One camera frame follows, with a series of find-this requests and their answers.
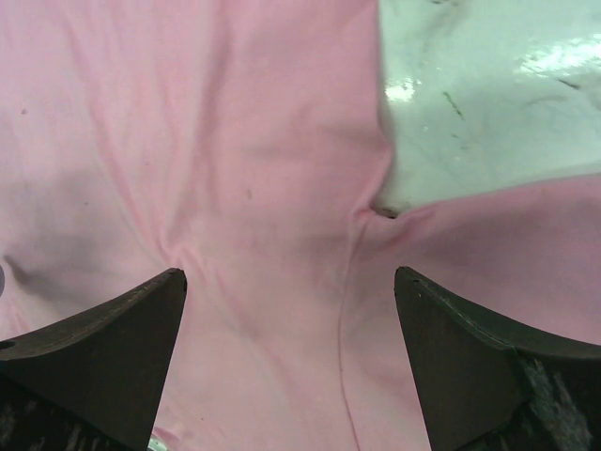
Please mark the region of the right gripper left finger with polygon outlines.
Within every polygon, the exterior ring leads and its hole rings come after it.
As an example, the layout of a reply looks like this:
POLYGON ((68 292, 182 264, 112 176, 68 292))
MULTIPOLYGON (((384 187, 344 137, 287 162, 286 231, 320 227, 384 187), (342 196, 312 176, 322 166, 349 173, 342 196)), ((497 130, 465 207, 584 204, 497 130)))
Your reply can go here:
POLYGON ((1 343, 4 450, 145 450, 187 294, 169 269, 1 343))

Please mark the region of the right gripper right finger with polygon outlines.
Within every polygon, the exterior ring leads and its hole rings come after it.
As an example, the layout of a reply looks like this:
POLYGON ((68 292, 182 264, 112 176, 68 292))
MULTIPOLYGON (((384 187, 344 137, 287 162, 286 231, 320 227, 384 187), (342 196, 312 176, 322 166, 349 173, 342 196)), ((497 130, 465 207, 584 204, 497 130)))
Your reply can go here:
POLYGON ((409 267, 397 269, 394 296, 431 449, 599 449, 599 346, 505 317, 409 267))

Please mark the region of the pink t-shirt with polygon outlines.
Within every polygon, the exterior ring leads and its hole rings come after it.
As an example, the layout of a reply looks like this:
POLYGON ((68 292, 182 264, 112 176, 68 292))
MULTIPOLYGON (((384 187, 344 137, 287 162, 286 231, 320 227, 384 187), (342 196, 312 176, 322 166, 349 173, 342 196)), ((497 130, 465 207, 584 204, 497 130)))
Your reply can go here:
POLYGON ((171 450, 425 450, 409 266, 600 338, 596 1, 5 1, 1 335, 177 267, 171 450))

